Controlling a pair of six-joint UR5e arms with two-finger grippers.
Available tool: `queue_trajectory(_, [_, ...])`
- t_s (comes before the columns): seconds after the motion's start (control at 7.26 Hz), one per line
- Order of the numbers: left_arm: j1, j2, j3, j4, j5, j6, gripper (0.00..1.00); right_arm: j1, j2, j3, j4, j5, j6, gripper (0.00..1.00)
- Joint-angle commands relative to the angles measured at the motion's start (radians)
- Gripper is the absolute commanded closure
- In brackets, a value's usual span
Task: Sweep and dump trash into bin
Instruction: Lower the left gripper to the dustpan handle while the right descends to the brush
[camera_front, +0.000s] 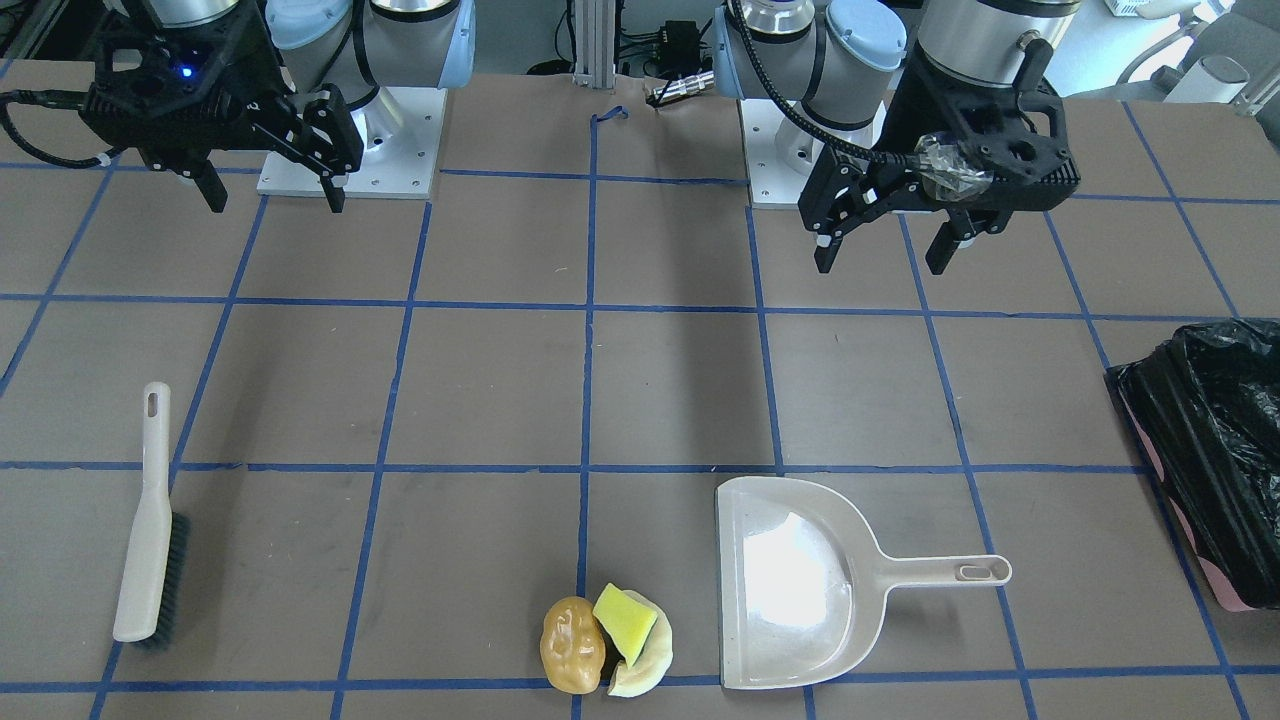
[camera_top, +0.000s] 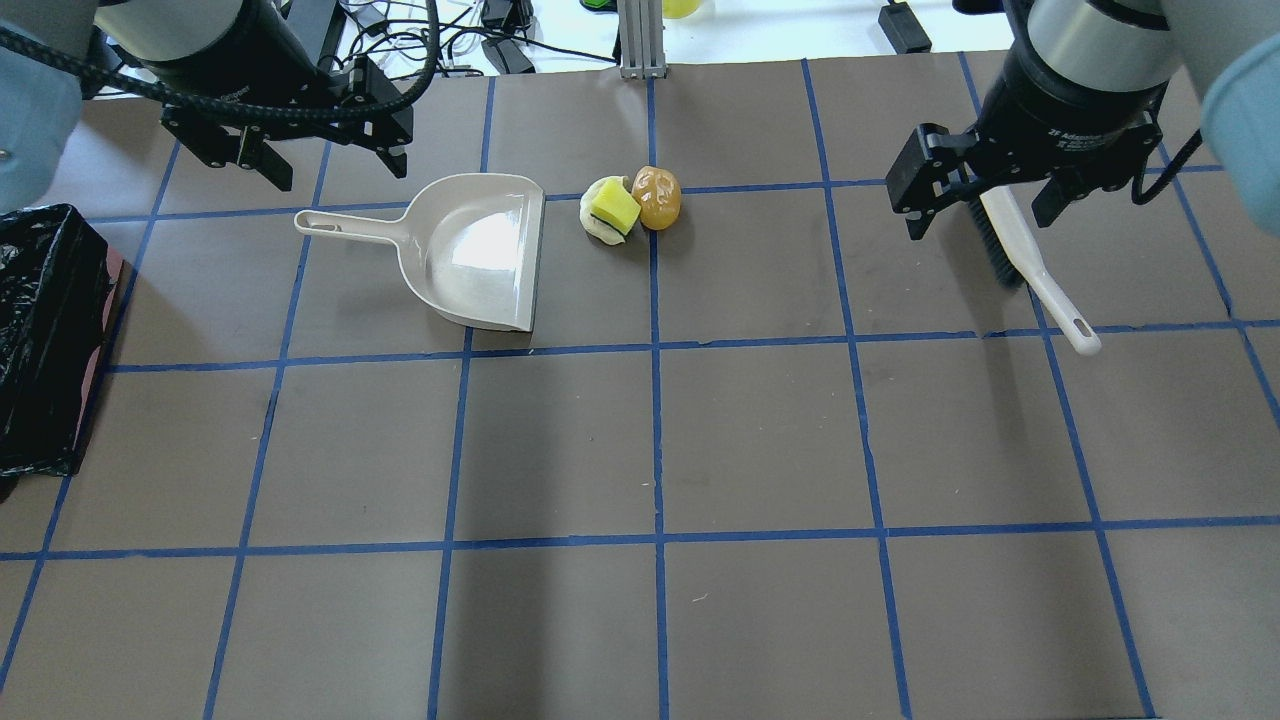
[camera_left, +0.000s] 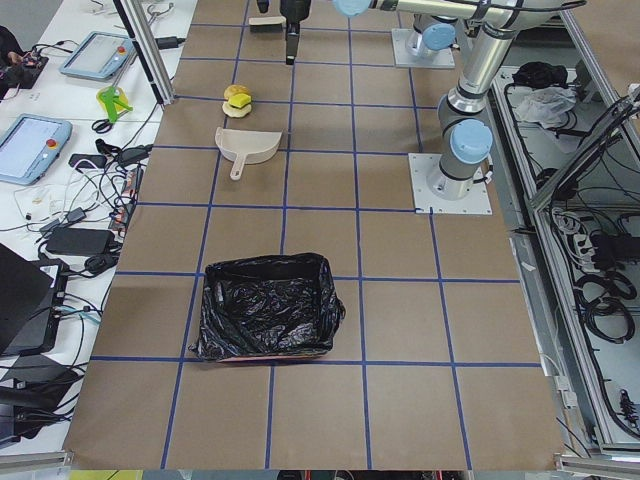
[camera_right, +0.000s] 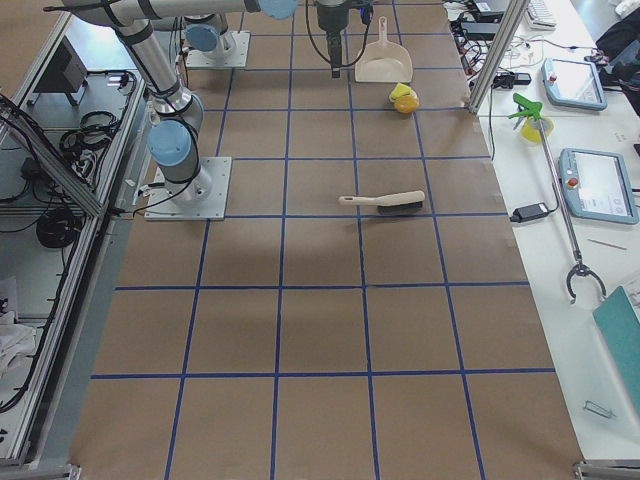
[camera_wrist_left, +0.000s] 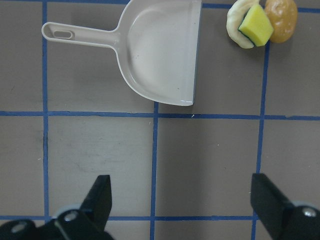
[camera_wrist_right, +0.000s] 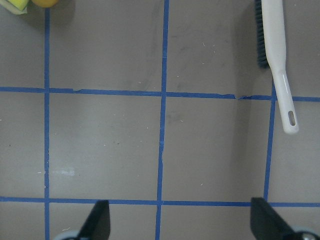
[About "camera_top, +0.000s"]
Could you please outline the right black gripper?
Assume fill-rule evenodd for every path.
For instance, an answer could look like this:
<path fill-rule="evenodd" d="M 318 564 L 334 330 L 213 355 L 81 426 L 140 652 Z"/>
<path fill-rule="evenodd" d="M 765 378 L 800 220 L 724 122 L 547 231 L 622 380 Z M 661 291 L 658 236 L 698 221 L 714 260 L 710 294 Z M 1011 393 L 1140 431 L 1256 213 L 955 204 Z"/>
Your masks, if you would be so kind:
<path fill-rule="evenodd" d="M 1043 181 L 1032 202 L 1039 228 L 1096 190 L 1119 191 L 1147 167 L 1164 132 L 1158 109 L 1169 85 L 1111 94 L 1004 63 L 977 119 L 954 132 L 922 123 L 886 173 L 892 211 L 922 241 L 936 217 L 988 190 Z"/>

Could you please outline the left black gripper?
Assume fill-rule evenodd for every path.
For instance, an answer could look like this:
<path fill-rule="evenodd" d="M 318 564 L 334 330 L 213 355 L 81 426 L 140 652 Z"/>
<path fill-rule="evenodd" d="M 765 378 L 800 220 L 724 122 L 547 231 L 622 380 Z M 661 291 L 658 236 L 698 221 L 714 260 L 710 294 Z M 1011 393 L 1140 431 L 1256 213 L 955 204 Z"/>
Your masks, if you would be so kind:
<path fill-rule="evenodd" d="M 275 138 L 306 135 L 374 152 L 397 179 L 408 174 L 412 104 L 367 56 L 338 61 L 337 45 L 352 15 L 339 1 L 180 1 L 179 18 L 201 31 L 168 31 L 180 49 L 165 51 L 160 81 L 169 88 L 236 104 L 205 110 L 224 126 L 257 127 Z M 294 170 L 264 137 L 227 136 L 207 167 L 256 172 L 293 190 Z"/>

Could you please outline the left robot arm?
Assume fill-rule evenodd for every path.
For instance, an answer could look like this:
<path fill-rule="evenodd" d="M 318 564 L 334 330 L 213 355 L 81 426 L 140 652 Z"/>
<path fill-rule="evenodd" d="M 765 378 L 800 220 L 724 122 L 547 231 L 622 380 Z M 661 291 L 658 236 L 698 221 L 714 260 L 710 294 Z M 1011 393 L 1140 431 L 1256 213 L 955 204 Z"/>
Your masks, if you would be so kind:
<path fill-rule="evenodd" d="M 337 65 L 301 36 L 307 5 L 274 1 L 5 1 L 3 210 L 50 190 L 84 101 L 100 88 L 159 102 L 163 126 L 202 164 L 255 172 L 282 191 L 275 143 L 324 138 L 379 156 L 398 178 L 413 104 L 433 82 L 442 23 L 425 3 L 426 58 L 398 91 L 367 56 Z"/>

